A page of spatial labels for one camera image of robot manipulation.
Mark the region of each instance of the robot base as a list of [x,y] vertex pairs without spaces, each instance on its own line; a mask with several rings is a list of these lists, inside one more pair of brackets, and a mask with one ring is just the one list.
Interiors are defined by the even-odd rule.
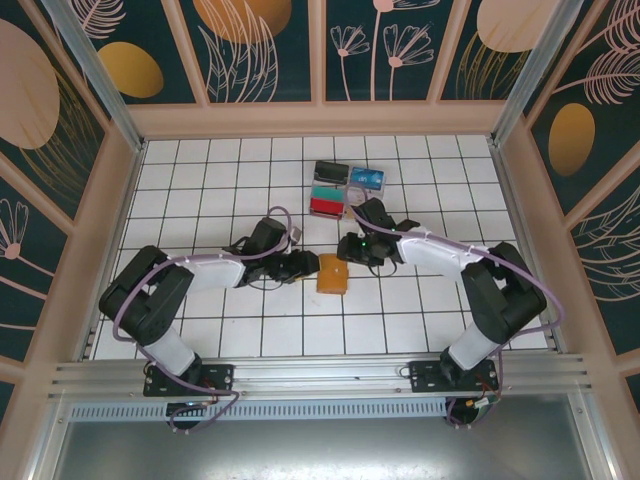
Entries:
[[480,392],[482,382],[498,390],[498,375],[492,360],[483,360],[453,385],[440,371],[439,360],[410,362],[409,380],[413,393]]
[[[197,385],[216,390],[231,390],[233,387],[233,365],[202,365]],[[146,369],[144,389],[145,397],[206,397],[198,392],[178,385],[169,379],[157,367],[150,365]]]

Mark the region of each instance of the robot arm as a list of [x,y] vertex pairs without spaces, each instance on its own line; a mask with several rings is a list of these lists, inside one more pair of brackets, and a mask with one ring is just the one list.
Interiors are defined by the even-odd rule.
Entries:
[[[349,233],[340,241],[338,256],[342,260],[376,266],[389,258],[418,265],[455,280],[465,290],[473,324],[441,355],[441,372],[453,385],[546,308],[543,293],[526,279],[470,249],[461,250],[454,242],[427,238],[428,230],[412,220],[396,225],[380,200],[372,198],[354,210],[378,227],[422,235],[386,234],[360,223],[360,234]],[[513,245],[502,242],[495,248],[479,249],[528,272]],[[500,287],[496,281],[506,281],[506,285]]]
[[[167,371],[197,385],[202,361],[171,327],[184,297],[204,289],[244,287],[265,275],[282,283],[292,283],[317,272],[320,267],[315,254],[291,250],[291,246],[298,243],[300,233],[297,228],[287,232],[280,222],[265,217],[250,237],[241,238],[219,255],[196,260],[185,258],[164,268],[150,280],[146,291],[135,296],[124,312],[120,328]],[[283,250],[257,258],[284,243],[287,246]],[[134,288],[167,259],[157,247],[142,248],[102,295],[100,311],[114,320]]]

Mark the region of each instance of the wall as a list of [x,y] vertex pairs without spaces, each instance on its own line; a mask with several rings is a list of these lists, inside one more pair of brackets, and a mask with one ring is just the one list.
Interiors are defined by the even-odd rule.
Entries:
[[71,5],[142,134],[160,138],[486,133],[557,3]]
[[73,358],[133,154],[30,2],[0,6],[0,465]]
[[589,7],[505,152],[569,312],[566,341],[585,354],[630,473],[640,471],[640,2]]

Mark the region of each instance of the white tile floor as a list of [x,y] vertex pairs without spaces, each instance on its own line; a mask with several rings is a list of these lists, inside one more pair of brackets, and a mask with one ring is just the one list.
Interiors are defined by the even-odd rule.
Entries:
[[[145,245],[208,253],[248,235],[268,206],[303,228],[302,245],[335,252],[347,222],[307,215],[314,160],[383,170],[384,203],[439,234],[495,245],[515,242],[482,136],[305,137],[154,141],[149,144],[114,276]],[[391,273],[389,267],[381,274]],[[376,278],[349,265],[343,297],[316,293],[315,276],[277,291],[251,288],[189,295],[174,326],[203,357],[438,352],[471,321],[462,290],[424,268],[401,265]],[[536,319],[531,324],[539,325]],[[91,359],[133,358],[100,322]],[[512,348],[547,348],[543,334]]]

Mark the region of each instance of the red block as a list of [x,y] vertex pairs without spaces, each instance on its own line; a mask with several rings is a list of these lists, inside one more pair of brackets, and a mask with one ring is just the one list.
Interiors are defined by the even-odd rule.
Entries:
[[341,202],[332,202],[330,200],[324,200],[322,198],[312,198],[311,210],[316,213],[342,216],[344,205]]

